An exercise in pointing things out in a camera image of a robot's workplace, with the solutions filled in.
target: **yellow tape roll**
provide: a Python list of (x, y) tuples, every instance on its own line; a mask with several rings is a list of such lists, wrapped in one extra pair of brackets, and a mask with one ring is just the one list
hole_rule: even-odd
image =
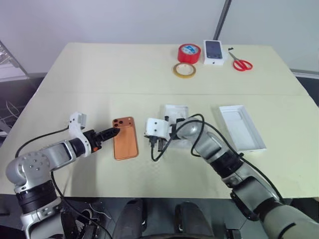
[(181, 78), (190, 78), (196, 73), (196, 68), (188, 63), (177, 63), (174, 65), (173, 72)]

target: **white box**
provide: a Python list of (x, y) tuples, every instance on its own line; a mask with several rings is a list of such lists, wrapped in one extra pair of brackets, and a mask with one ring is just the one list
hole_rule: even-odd
[(244, 106), (222, 106), (220, 112), (239, 152), (262, 151), (265, 143)]
[[(176, 123), (177, 119), (188, 118), (188, 106), (165, 105), (164, 117), (168, 116), (169, 125)], [(172, 140), (169, 145), (175, 148), (191, 148), (191, 142), (187, 139)]]

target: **red tape roll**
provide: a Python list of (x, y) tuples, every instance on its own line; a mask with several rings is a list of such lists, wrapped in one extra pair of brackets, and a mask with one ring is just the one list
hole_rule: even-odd
[(179, 62), (194, 64), (198, 61), (200, 56), (200, 48), (194, 44), (183, 44), (178, 48)]

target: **black cable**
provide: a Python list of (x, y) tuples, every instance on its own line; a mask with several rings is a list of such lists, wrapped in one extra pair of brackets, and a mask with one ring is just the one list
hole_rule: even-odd
[(56, 134), (56, 133), (61, 133), (61, 132), (66, 131), (66, 130), (68, 130), (68, 129), (69, 129), (69, 126), (68, 126), (67, 128), (64, 128), (64, 129), (61, 129), (61, 130), (58, 130), (58, 131), (55, 131), (55, 132), (51, 132), (51, 133), (46, 133), (46, 134), (40, 135), (40, 136), (38, 136), (38, 137), (35, 137), (35, 138), (33, 138), (33, 139), (30, 139), (28, 142), (25, 142), (23, 145), (21, 145), (21, 147), (16, 151), (14, 157), (15, 157), (15, 158), (18, 158), (20, 151), (21, 151), (26, 145), (28, 145), (29, 143), (31, 143), (31, 142), (33, 142), (33, 141), (39, 139), (39, 138), (43, 138), (43, 137), (46, 137), (46, 136), (49, 136), (49, 135), (52, 135), (52, 134)]
[(95, 222), (93, 219), (91, 219), (91, 218), (89, 218), (89, 217), (83, 215), (79, 210), (77, 210), (75, 207), (73, 207), (73, 206), (65, 199), (65, 197), (64, 197), (63, 194), (61, 193), (61, 191), (60, 191), (58, 185), (56, 184), (56, 181), (55, 181), (55, 179), (54, 179), (53, 171), (51, 171), (51, 178), (52, 178), (53, 185), (54, 185), (55, 189), (57, 190), (57, 192), (58, 192), (59, 196), (61, 197), (61, 199), (62, 199), (76, 214), (78, 214), (79, 216), (85, 218), (86, 220), (91, 221), (91, 223), (93, 223), (93, 224), (96, 225), (97, 227), (102, 228), (102, 229), (106, 232), (106, 234), (108, 235), (108, 237), (109, 237), (110, 239), (112, 239), (111, 234), (109, 233), (109, 231), (108, 231), (104, 226), (102, 226), (101, 224)]
[(204, 119), (204, 116), (202, 114), (195, 114), (195, 115), (192, 115), (191, 117), (196, 117), (196, 116), (199, 116), (201, 117), (201, 128), (200, 128), (200, 132), (199, 132), (199, 135), (197, 137), (197, 139), (195, 140), (193, 146), (191, 147), (190, 149), (190, 154), (195, 156), (195, 157), (201, 157), (199, 154), (194, 154), (194, 149), (195, 149), (195, 146), (197, 145), (200, 137), (202, 136), (203, 132), (204, 132), (204, 128), (205, 128), (205, 119)]
[[(193, 144), (193, 146), (192, 146), (192, 148), (191, 148), (191, 150), (190, 150), (190, 153), (191, 153), (191, 155), (193, 155), (193, 156), (195, 156), (195, 157), (200, 157), (200, 155), (194, 154), (193, 151), (194, 151), (194, 148), (195, 148), (196, 144), (198, 143), (198, 141), (199, 141), (201, 135), (203, 134), (203, 131), (204, 131), (204, 124), (203, 124), (203, 122), (205, 122), (205, 119), (204, 119), (204, 116), (203, 116), (202, 114), (195, 114), (195, 115), (192, 115), (192, 116), (190, 116), (190, 117), (195, 117), (195, 116), (200, 116), (200, 117), (201, 117), (201, 119), (202, 119), (202, 121), (201, 121), (201, 122), (202, 122), (202, 126), (201, 126), (201, 129), (200, 129), (199, 135), (198, 135), (196, 141), (194, 142), (194, 144)], [(154, 144), (152, 144), (152, 146), (151, 146), (151, 159), (152, 159), (154, 162), (157, 162), (157, 161), (162, 157), (162, 155), (165, 153), (165, 151), (167, 150), (168, 146), (169, 146), (170, 143), (172, 142), (172, 139), (175, 138), (175, 136), (177, 135), (177, 132), (178, 132), (182, 127), (184, 127), (184, 125), (188, 124), (189, 122), (195, 122), (195, 121), (194, 121), (194, 120), (191, 120), (191, 121), (188, 121), (188, 122), (182, 124), (182, 125), (170, 136), (170, 139), (168, 140), (168, 142), (166, 143), (166, 145), (164, 146), (164, 148), (162, 149), (162, 151), (159, 153), (159, 155), (158, 155), (156, 158), (154, 158)]]
[(218, 129), (216, 129), (214, 126), (212, 126), (211, 124), (203, 121), (203, 120), (190, 120), (190, 121), (187, 121), (185, 122), (184, 124), (182, 124), (170, 137), (170, 139), (168, 140), (167, 144), (165, 145), (165, 147), (163, 148), (162, 152), (154, 159), (154, 156), (153, 156), (153, 149), (151, 149), (151, 158), (153, 161), (158, 161), (160, 159), (160, 157), (164, 154), (164, 152), (167, 150), (169, 144), (171, 143), (172, 139), (175, 138), (175, 136), (177, 135), (177, 132), (183, 128), (185, 125), (189, 124), (189, 123), (192, 123), (192, 122), (201, 122), (205, 125), (207, 125), (208, 127), (212, 128), (221, 138), (222, 140), (225, 142), (225, 144), (229, 147), (229, 149), (235, 154), (237, 155), (242, 161), (244, 161), (245, 163), (247, 163), (249, 166), (251, 166), (254, 170), (256, 170), (268, 183), (269, 185), (274, 189), (274, 191), (276, 192), (276, 194), (278, 195), (278, 198), (279, 200), (285, 204), (285, 201), (283, 199), (283, 197), (281, 196), (280, 192), (278, 191), (278, 189), (276, 188), (276, 186), (272, 183), (272, 181), (259, 169), (257, 168), (255, 165), (253, 165), (252, 163), (250, 163), (249, 161), (247, 161), (244, 157), (243, 157), (243, 154), (238, 154), (236, 152), (236, 150), (230, 145), (230, 143), (228, 142), (228, 140), (222, 135), (221, 132), (219, 132)]
[(281, 196), (280, 192), (278, 191), (278, 189), (276, 188), (276, 186), (273, 184), (273, 182), (259, 169), (257, 168), (254, 164), (252, 164), (251, 162), (249, 162), (247, 159), (245, 159), (243, 157), (243, 153), (238, 154), (236, 152), (236, 150), (229, 144), (229, 142), (227, 141), (227, 139), (221, 134), (221, 132), (219, 132), (218, 129), (216, 129), (214, 126), (212, 126), (211, 124), (205, 122), (205, 125), (207, 125), (208, 127), (212, 128), (225, 142), (225, 144), (230, 148), (230, 150), (237, 155), (241, 160), (243, 160), (245, 163), (247, 163), (250, 167), (252, 167), (254, 170), (256, 170), (268, 183), (269, 185), (274, 189), (274, 191), (276, 192), (276, 194), (279, 197), (279, 200), (285, 204), (285, 201), (283, 199), (283, 197)]
[(164, 148), (162, 149), (162, 151), (159, 153), (159, 155), (154, 158), (154, 147), (151, 147), (151, 158), (154, 162), (157, 162), (162, 155), (165, 153), (165, 151), (167, 150), (168, 146), (170, 145), (170, 143), (172, 142), (173, 138), (175, 138), (175, 136), (177, 135), (177, 132), (180, 131), (181, 128), (183, 128), (186, 124), (192, 123), (192, 122), (197, 122), (199, 120), (190, 120), (188, 122), (183, 123), (169, 138), (168, 142), (166, 143), (166, 145), (164, 146)]

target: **scissors handle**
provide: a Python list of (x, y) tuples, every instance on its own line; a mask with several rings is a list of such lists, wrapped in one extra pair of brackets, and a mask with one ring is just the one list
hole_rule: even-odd
[(253, 64), (245, 60), (235, 60), (233, 66), (237, 71), (249, 71), (253, 69)]

